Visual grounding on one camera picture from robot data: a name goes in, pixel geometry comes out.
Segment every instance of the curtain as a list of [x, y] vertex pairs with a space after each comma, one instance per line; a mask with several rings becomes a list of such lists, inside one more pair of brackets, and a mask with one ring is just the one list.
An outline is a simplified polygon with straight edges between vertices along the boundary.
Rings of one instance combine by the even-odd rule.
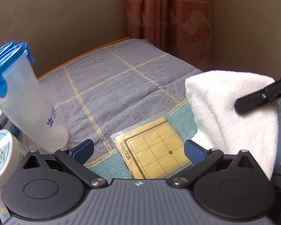
[[126, 0], [128, 35], [211, 69], [210, 0]]

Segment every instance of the ribbed gray surface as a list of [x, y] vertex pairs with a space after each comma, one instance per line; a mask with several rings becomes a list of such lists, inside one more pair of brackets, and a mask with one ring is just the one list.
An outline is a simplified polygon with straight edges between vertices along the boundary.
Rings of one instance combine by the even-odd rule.
[[104, 189], [93, 189], [85, 201], [68, 215], [47, 221], [30, 222], [11, 218], [6, 225], [273, 225], [266, 217], [250, 222], [220, 220], [192, 199], [187, 190], [172, 188], [165, 180], [114, 180]]

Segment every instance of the silver pivot bolt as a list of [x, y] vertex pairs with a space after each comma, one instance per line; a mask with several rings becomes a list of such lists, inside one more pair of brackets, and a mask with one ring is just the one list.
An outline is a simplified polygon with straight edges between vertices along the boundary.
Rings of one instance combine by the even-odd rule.
[[174, 185], [179, 185], [179, 186], [183, 186], [183, 185], [185, 185], [185, 184], [187, 184], [187, 179], [186, 178], [174, 178], [173, 180], [172, 180], [172, 183], [174, 184]]
[[96, 186], [97, 188], [105, 186], [107, 184], [107, 181], [103, 178], [94, 178], [90, 181], [90, 183], [93, 186]]

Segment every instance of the beige wall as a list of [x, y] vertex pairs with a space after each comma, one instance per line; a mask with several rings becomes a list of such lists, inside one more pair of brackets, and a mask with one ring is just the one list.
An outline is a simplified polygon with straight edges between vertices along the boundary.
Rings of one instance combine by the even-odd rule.
[[0, 46], [31, 46], [37, 76], [127, 36], [125, 0], [0, 0]]
[[215, 69], [281, 77], [281, 0], [211, 0]]

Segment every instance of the folded white cloth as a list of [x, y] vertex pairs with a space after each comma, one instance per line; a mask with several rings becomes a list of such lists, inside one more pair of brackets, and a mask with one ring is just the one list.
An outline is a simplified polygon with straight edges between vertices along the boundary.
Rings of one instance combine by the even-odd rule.
[[186, 79], [186, 96], [198, 126], [192, 140], [225, 154], [247, 149], [270, 179], [278, 142], [277, 105], [267, 104], [240, 116], [234, 102], [273, 82], [267, 76], [229, 71], [209, 71]]

